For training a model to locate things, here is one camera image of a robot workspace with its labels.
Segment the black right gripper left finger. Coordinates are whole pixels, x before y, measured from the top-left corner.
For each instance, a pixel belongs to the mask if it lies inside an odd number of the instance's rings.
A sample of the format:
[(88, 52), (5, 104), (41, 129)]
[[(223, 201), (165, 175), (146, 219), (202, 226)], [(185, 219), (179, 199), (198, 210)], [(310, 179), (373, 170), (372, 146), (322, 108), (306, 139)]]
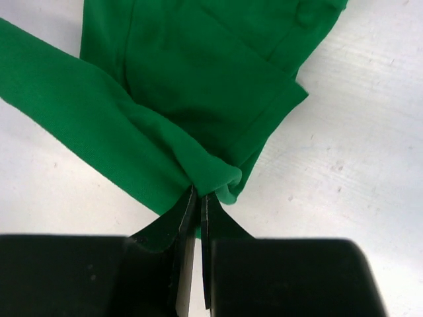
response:
[(2, 316), (187, 316), (197, 192), (131, 236), (4, 234)]

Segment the green t shirt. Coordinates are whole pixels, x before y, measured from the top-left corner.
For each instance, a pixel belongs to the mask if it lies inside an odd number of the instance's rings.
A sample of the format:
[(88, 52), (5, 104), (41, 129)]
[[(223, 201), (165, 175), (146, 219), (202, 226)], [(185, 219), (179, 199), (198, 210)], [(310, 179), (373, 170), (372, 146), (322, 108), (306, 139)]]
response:
[(85, 1), (73, 57), (1, 21), (1, 98), (157, 214), (235, 203), (345, 1)]

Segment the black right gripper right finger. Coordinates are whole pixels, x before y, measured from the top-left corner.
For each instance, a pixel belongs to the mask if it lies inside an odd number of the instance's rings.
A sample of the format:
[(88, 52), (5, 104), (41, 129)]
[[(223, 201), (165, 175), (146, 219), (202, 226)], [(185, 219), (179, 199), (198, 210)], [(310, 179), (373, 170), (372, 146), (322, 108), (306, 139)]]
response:
[(202, 199), (204, 298), (212, 316), (385, 316), (364, 253), (339, 238), (255, 238)]

